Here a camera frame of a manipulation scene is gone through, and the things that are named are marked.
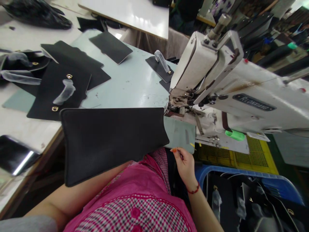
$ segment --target plastic crate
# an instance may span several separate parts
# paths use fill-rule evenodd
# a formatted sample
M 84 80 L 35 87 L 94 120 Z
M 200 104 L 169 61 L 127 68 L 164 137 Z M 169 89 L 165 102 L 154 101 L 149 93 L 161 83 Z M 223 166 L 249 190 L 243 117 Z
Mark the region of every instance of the plastic crate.
M 297 204 L 304 205 L 304 201 L 301 195 L 299 194 L 295 186 L 287 178 L 280 175 L 273 175 L 262 172 L 253 172 L 213 165 L 196 166 L 195 177 L 200 183 L 201 189 L 203 189 L 205 177 L 211 171 L 226 172 L 231 174 L 244 174 L 246 176 L 252 177 L 261 177 L 264 186 L 269 189 L 274 196 L 278 196 L 286 200 L 293 201 Z
M 224 165 L 237 169 L 265 172 L 278 175 L 267 142 L 247 136 L 250 154 L 234 152 L 223 148 L 202 145 L 199 147 L 199 159 L 214 165 Z

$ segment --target gold rivet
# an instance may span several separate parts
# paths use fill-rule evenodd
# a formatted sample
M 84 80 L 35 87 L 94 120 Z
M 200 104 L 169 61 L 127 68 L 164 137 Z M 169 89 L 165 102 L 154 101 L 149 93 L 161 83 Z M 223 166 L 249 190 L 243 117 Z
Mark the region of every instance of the gold rivet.
M 291 209 L 287 209 L 287 211 L 289 212 L 289 214 L 294 215 L 293 210 L 291 210 Z

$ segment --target red bracelet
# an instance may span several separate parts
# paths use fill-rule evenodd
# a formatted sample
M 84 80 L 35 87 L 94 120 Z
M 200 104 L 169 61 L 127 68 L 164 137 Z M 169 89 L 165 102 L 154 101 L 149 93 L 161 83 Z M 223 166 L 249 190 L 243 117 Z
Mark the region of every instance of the red bracelet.
M 187 191 L 188 191 L 188 193 L 190 193 L 190 194 L 194 194 L 194 193 L 197 193 L 197 191 L 199 190 L 199 188 L 200 188 L 200 183 L 199 183 L 199 185 L 197 186 L 197 188 L 196 188 L 195 191 L 189 191 L 188 189 L 187 189 Z

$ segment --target sewing machine label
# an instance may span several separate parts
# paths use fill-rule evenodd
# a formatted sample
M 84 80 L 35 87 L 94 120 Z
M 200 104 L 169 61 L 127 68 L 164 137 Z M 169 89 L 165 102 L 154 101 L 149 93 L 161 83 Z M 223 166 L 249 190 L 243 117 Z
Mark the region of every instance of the sewing machine label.
M 244 93 L 239 93 L 233 96 L 233 99 L 243 102 L 247 105 L 253 106 L 255 108 L 258 108 L 259 110 L 263 110 L 263 111 L 273 111 L 275 109 L 277 109 L 274 106 L 268 105 L 265 102 L 259 101 L 255 98 L 252 98 Z

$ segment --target red button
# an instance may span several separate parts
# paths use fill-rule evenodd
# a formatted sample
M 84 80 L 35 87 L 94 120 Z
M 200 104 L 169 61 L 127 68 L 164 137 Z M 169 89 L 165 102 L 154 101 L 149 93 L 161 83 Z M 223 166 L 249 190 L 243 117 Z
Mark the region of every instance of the red button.
M 135 219 L 137 219 L 140 216 L 140 214 L 141 211 L 136 207 L 131 210 L 131 216 Z
M 143 232 L 143 229 L 140 225 L 134 225 L 131 231 L 132 232 Z

